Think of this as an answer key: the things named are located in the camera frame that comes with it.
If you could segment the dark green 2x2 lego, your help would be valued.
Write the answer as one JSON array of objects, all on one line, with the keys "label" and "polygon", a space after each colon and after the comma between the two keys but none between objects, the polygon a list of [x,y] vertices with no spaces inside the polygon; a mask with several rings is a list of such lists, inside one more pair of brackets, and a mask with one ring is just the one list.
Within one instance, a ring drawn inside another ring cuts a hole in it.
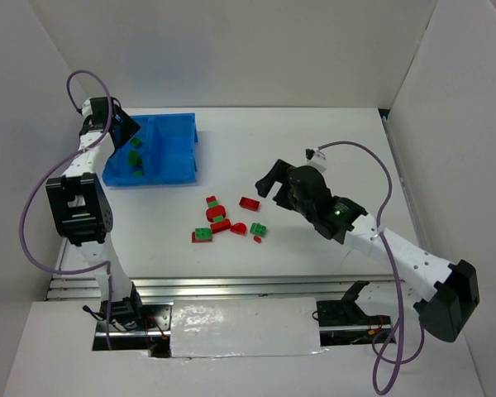
[{"label": "dark green 2x2 lego", "polygon": [[136,136],[134,136],[130,139],[130,143],[135,148],[138,148],[142,145],[142,141]]}]

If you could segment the red 2x4 lego brick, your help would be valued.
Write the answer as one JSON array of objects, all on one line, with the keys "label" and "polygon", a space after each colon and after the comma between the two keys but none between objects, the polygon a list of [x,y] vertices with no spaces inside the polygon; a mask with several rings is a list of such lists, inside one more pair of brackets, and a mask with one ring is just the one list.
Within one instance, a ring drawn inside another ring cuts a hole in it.
[{"label": "red 2x4 lego brick", "polygon": [[239,206],[248,211],[258,212],[260,209],[260,201],[252,198],[241,197]]}]

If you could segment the green 2x2 lego brick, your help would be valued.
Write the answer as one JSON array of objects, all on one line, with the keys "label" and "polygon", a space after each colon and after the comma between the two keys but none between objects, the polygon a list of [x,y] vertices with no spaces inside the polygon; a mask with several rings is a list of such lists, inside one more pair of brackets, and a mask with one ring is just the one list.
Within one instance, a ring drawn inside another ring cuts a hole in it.
[{"label": "green 2x2 lego brick", "polygon": [[267,227],[264,224],[253,222],[250,227],[250,233],[254,236],[264,237],[267,233]]}]

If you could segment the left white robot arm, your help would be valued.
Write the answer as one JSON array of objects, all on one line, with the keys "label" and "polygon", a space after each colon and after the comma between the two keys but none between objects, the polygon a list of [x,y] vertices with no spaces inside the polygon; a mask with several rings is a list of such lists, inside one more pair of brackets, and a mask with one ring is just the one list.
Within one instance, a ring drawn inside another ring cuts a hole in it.
[{"label": "left white robot arm", "polygon": [[140,130],[116,98],[90,98],[79,109],[83,117],[79,154],[45,191],[55,227],[75,246],[98,283],[100,309],[91,312],[117,330],[143,324],[141,297],[122,269],[111,239],[114,217],[103,190],[105,165]]}]

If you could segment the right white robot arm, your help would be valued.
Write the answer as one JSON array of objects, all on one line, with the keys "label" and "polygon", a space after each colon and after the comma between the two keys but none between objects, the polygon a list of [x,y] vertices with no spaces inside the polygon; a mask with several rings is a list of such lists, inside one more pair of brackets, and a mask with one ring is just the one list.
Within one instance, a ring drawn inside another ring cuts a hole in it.
[{"label": "right white robot arm", "polygon": [[273,198],[278,206],[300,213],[326,239],[395,265],[417,294],[413,307],[425,330],[443,342],[457,339],[479,305],[477,273],[469,262],[454,264],[380,228],[358,203],[332,195],[322,173],[310,165],[277,160],[256,182],[257,194],[266,197],[276,183],[281,185]]}]

